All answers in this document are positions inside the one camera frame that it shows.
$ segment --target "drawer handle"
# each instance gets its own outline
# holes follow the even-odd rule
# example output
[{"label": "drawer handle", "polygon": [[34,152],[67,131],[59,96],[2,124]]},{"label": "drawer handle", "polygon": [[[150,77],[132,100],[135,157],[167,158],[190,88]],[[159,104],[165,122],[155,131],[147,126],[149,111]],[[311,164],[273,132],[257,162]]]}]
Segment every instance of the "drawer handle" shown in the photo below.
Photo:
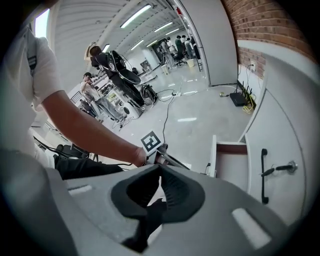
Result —
[{"label": "drawer handle", "polygon": [[261,169],[262,169],[262,190],[261,190],[261,201],[264,205],[266,205],[267,203],[269,203],[269,197],[265,196],[265,176],[263,175],[263,173],[265,172],[265,163],[264,163],[264,157],[268,154],[268,150],[266,150],[265,148],[263,148],[261,150]]}]

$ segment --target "open drawer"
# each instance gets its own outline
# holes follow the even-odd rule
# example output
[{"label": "open drawer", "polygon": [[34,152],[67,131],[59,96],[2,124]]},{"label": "open drawer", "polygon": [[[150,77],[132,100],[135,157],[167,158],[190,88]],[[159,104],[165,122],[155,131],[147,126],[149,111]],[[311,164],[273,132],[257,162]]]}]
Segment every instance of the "open drawer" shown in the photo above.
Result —
[{"label": "open drawer", "polygon": [[249,159],[246,143],[217,142],[217,137],[213,135],[207,174],[230,182],[247,192]]}]

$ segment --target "glossy floor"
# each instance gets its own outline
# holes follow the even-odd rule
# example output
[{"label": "glossy floor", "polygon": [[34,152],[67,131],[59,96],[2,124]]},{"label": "glossy floor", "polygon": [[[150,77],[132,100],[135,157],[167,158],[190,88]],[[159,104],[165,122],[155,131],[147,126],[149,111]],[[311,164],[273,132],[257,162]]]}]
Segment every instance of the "glossy floor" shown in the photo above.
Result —
[{"label": "glossy floor", "polygon": [[[157,78],[149,82],[155,92],[159,93],[161,101],[157,101],[150,109],[119,131],[112,129],[113,121],[107,119],[103,124],[123,139],[141,146],[140,139],[150,131],[168,144],[167,152],[187,165],[195,172],[203,173],[210,161],[213,135],[218,141],[237,141],[251,117],[235,107],[229,97],[220,97],[232,93],[230,86],[218,86],[208,89],[208,83],[198,66],[181,66],[165,75],[160,68],[153,71]],[[181,96],[171,98],[172,92]],[[102,158],[103,163],[118,163],[108,158]]]}]

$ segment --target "power outlet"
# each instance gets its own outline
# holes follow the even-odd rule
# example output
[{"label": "power outlet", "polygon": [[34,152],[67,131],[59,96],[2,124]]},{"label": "power outlet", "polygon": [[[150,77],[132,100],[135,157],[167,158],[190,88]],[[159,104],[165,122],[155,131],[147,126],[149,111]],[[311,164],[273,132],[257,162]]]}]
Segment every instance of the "power outlet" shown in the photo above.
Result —
[{"label": "power outlet", "polygon": [[254,61],[254,60],[251,60],[251,67],[250,67],[250,70],[255,72],[256,71],[256,66],[257,66],[257,63]]}]

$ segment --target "office chair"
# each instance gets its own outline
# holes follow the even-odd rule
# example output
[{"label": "office chair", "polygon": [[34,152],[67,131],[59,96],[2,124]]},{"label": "office chair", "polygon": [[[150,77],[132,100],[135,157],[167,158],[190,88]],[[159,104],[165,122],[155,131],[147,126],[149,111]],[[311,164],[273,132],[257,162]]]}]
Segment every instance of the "office chair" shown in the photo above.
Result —
[{"label": "office chair", "polygon": [[178,54],[173,58],[174,58],[175,61],[178,61],[178,63],[176,63],[175,66],[176,65],[181,66],[181,63],[187,64],[187,62],[182,60],[184,58],[184,55],[182,53],[178,52]]}]

